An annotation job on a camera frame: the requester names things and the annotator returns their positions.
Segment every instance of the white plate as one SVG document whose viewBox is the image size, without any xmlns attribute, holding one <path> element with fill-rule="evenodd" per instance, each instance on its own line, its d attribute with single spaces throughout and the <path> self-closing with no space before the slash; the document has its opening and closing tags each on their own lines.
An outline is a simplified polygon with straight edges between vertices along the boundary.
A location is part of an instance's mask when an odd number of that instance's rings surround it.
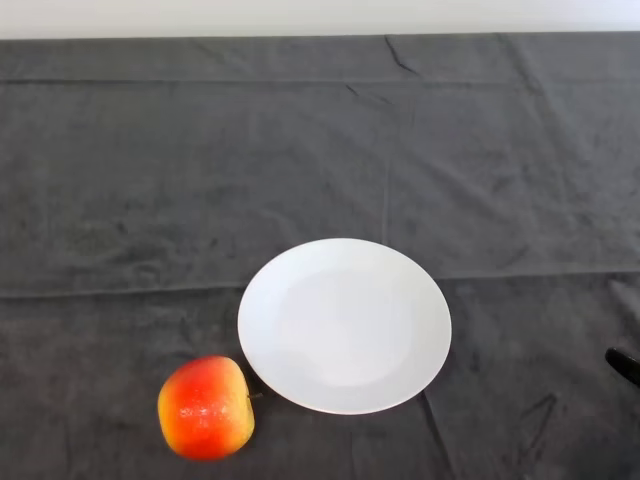
<svg viewBox="0 0 640 480">
<path fill-rule="evenodd" d="M 402 403 L 433 380 L 449 352 L 451 318 L 413 260 L 336 238 L 262 268 L 242 298 L 238 332 L 249 363 L 280 395 L 359 414 Z"/>
</svg>

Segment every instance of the plate rim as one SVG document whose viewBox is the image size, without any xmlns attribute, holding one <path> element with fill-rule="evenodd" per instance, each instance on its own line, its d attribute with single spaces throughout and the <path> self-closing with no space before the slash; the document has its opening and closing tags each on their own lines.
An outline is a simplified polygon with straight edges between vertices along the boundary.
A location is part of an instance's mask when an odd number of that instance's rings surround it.
<svg viewBox="0 0 640 480">
<path fill-rule="evenodd" d="M 289 254 L 290 252 L 301 248 L 301 247 L 305 247 L 307 245 L 311 245 L 311 244 L 318 244 L 318 243 L 327 243 L 327 242 L 334 242 L 334 241 L 350 241 L 350 242 L 358 242 L 358 243 L 368 243 L 368 244 L 373 244 L 376 247 L 383 247 L 385 249 L 391 250 L 392 252 L 401 255 L 402 257 L 404 257 L 405 259 L 409 260 L 411 263 L 413 263 L 416 267 L 418 267 L 429 279 L 429 281 L 431 282 L 431 284 L 435 287 L 436 291 L 440 294 L 440 296 L 442 297 L 442 300 L 444 301 L 444 305 L 446 307 L 446 319 L 447 319 L 447 353 L 446 355 L 444 355 L 442 362 L 440 363 L 440 365 L 438 366 L 437 370 L 435 371 L 435 373 L 433 375 L 430 376 L 430 378 L 425 378 L 425 385 L 420 387 L 417 391 L 411 393 L 408 396 L 403 396 L 400 400 L 396 401 L 396 402 L 392 402 L 389 403 L 388 405 L 385 404 L 385 406 L 382 407 L 372 407 L 372 408 L 361 408 L 361 409 L 357 409 L 357 410 L 353 410 L 353 411 L 336 411 L 336 410 L 332 410 L 329 408 L 322 408 L 322 407 L 318 407 L 318 406 L 312 406 L 306 402 L 300 402 L 298 400 L 294 400 L 292 398 L 289 398 L 287 395 L 283 394 L 282 392 L 280 392 L 277 388 L 274 388 L 273 385 L 271 385 L 269 382 L 267 382 L 262 375 L 260 375 L 258 369 L 256 368 L 254 362 L 251 361 L 250 355 L 247 353 L 247 349 L 245 348 L 245 345 L 242 341 L 242 334 L 241 334 L 241 311 L 242 311 L 242 306 L 243 304 L 245 304 L 246 302 L 246 298 L 247 298 L 247 292 L 249 291 L 249 288 L 251 287 L 251 285 L 254 283 L 254 281 L 256 280 L 256 278 L 269 266 L 271 265 L 271 263 L 273 263 L 274 261 L 276 261 L 278 258 Z M 446 297 L 444 296 L 444 294 L 442 293 L 442 290 L 440 289 L 440 287 L 438 286 L 438 284 L 435 282 L 435 280 L 433 279 L 433 277 L 431 275 L 429 275 L 429 273 L 422 268 L 422 266 L 420 264 L 418 264 L 415 260 L 413 260 L 412 258 L 408 257 L 407 255 L 405 255 L 402 252 L 399 252 L 398 250 L 396 250 L 395 248 L 391 248 L 388 245 L 383 245 L 381 243 L 378 242 L 373 242 L 371 240 L 363 240 L 360 238 L 351 238 L 351 237 L 329 237 L 329 238 L 322 238 L 319 240 L 311 240 L 309 242 L 304 242 L 301 243 L 299 245 L 296 245 L 294 247 L 288 248 L 287 250 L 285 250 L 284 252 L 279 253 L 278 255 L 276 255 L 275 257 L 271 258 L 271 260 L 269 260 L 267 263 L 265 263 L 256 273 L 255 275 L 253 275 L 253 277 L 251 277 L 251 280 L 249 281 L 249 283 L 247 284 L 247 287 L 245 288 L 243 294 L 242 294 L 242 298 L 240 300 L 240 305 L 238 307 L 238 315 L 237 315 L 237 329 L 238 329 L 238 338 L 240 341 L 240 348 L 242 349 L 242 353 L 244 354 L 244 357 L 246 358 L 247 362 L 249 363 L 249 366 L 252 368 L 252 370 L 255 372 L 255 374 L 258 376 L 258 378 L 260 378 L 260 381 L 262 381 L 267 387 L 269 387 L 271 390 L 273 390 L 275 393 L 277 393 L 278 395 L 280 395 L 282 398 L 296 404 L 299 405 L 301 407 L 304 408 L 308 408 L 309 410 L 313 410 L 316 412 L 322 412 L 322 413 L 328 413 L 328 414 L 332 414 L 332 415 L 365 415 L 365 414 L 369 414 L 369 413 L 376 413 L 376 412 L 382 412 L 384 410 L 388 410 L 390 408 L 396 407 L 402 403 L 405 403 L 409 400 L 411 400 L 412 398 L 414 398 L 415 396 L 417 396 L 418 394 L 420 394 L 420 392 L 423 392 L 425 388 L 427 388 L 432 382 L 433 380 L 438 376 L 438 374 L 441 372 L 442 367 L 444 366 L 445 362 L 447 361 L 447 358 L 449 357 L 449 353 L 451 352 L 451 342 L 452 342 L 452 337 L 453 337 L 453 325 L 451 323 L 451 310 L 449 309 L 449 303 L 447 302 Z"/>
</svg>

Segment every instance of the apple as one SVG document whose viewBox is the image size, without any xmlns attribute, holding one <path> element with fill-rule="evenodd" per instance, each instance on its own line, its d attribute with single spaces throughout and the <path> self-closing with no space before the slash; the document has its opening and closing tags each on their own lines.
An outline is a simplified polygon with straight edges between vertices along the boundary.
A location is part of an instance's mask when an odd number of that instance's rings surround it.
<svg viewBox="0 0 640 480">
<path fill-rule="evenodd" d="M 158 396 L 167 444 L 191 460 L 217 460 L 239 450 L 255 421 L 249 389 L 236 362 L 211 356 L 176 370 Z"/>
</svg>

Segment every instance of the white wall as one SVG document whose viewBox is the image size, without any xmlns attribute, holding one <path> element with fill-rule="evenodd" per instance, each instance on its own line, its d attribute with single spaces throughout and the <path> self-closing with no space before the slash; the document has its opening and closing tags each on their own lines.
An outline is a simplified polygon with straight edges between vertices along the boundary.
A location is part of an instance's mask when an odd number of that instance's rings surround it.
<svg viewBox="0 0 640 480">
<path fill-rule="evenodd" d="M 0 38 L 640 30 L 640 0 L 0 0 Z"/>
</svg>

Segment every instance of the gray cloth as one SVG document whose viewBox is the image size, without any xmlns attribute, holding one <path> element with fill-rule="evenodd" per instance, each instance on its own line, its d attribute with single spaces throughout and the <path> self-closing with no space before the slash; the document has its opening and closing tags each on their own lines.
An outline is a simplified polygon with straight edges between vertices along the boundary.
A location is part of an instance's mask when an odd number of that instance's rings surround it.
<svg viewBox="0 0 640 480">
<path fill-rule="evenodd" d="M 0 42 L 3 479 L 640 479 L 640 34 Z M 243 287 L 325 237 L 390 245 L 452 312 L 417 398 L 297 407 Z M 164 445 L 171 371 L 238 360 L 254 438 Z"/>
</svg>

